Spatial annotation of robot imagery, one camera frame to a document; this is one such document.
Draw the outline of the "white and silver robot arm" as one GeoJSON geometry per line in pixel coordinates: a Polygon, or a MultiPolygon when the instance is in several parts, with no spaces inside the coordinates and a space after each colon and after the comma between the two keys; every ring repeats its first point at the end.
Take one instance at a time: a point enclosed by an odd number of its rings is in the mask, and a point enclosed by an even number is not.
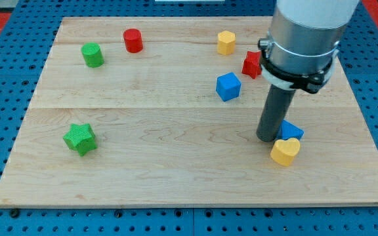
{"type": "Polygon", "coordinates": [[[317,93],[330,79],[338,45],[359,0],[277,0],[262,52],[262,76],[283,90],[317,93]]]}

